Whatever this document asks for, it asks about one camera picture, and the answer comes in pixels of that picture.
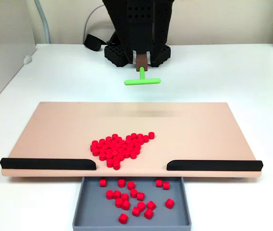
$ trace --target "green t-shaped handle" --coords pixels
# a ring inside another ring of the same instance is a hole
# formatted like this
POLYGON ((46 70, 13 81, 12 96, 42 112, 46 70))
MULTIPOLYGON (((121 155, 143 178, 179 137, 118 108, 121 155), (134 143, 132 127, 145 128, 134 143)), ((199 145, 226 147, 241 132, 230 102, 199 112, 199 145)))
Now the green t-shaped handle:
POLYGON ((141 84, 157 84, 161 83, 159 78, 147 78, 145 79, 145 69, 140 67, 140 79, 125 80, 125 85, 141 85, 141 84))

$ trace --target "wooden board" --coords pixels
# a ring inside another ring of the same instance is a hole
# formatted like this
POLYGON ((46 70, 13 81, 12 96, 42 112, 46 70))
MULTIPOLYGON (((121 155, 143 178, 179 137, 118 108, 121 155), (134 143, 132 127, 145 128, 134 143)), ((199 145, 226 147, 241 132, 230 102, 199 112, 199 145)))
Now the wooden board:
POLYGON ((41 102, 9 158, 90 159, 97 170, 2 169, 4 176, 258 177, 261 171, 168 171, 172 160, 249 160, 255 157, 226 103, 41 102), (154 131, 137 159, 120 170, 90 152, 92 140, 154 131))

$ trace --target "white table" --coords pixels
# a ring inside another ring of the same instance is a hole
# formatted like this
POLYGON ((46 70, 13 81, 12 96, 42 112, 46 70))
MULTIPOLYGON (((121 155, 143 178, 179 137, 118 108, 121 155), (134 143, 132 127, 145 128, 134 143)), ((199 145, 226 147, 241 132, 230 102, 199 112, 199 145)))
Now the white table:
MULTIPOLYGON (((228 102, 252 151, 258 179, 186 179, 193 231, 273 230, 273 45, 173 46, 172 57, 138 78, 83 45, 37 45, 0 94, 0 159, 7 157, 40 101, 228 102)), ((3 177, 0 231, 69 231, 81 178, 3 177)))

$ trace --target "black rubber rail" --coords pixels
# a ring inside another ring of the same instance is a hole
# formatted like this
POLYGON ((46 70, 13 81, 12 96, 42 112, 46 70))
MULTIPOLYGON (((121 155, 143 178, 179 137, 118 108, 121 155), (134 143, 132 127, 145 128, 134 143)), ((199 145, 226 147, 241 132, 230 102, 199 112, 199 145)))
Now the black rubber rail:
POLYGON ((2 158, 3 169, 96 170, 89 159, 2 158))
POLYGON ((168 171, 261 171, 261 160, 172 160, 168 171))

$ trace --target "white cable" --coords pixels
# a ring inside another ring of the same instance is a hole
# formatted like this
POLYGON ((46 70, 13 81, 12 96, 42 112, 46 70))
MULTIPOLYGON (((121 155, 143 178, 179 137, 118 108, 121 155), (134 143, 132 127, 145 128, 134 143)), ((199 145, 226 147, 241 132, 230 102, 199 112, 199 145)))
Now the white cable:
POLYGON ((40 18, 41 18, 41 20, 42 20, 42 24, 44 25, 45 36, 46 36, 46 43, 47 43, 47 44, 51 44, 51 41, 50 41, 50 34, 49 34, 49 27, 48 27, 48 22, 47 22, 47 19, 46 19, 46 17, 45 17, 44 11, 43 11, 42 8, 41 8, 41 5, 40 5, 39 0, 34 0, 34 2, 35 2, 35 4, 36 4, 37 10, 38 10, 38 12, 39 12, 40 18))
POLYGON ((89 14, 89 16, 87 17, 87 20, 85 21, 85 26, 84 26, 84 31, 83 31, 83 43, 85 42, 85 32, 86 32, 86 29, 87 29, 87 22, 88 22, 89 18, 91 17, 91 15, 93 14, 93 12, 95 12, 95 10, 97 10, 101 6, 104 6, 104 4, 96 7, 95 9, 93 9, 93 11, 89 14))

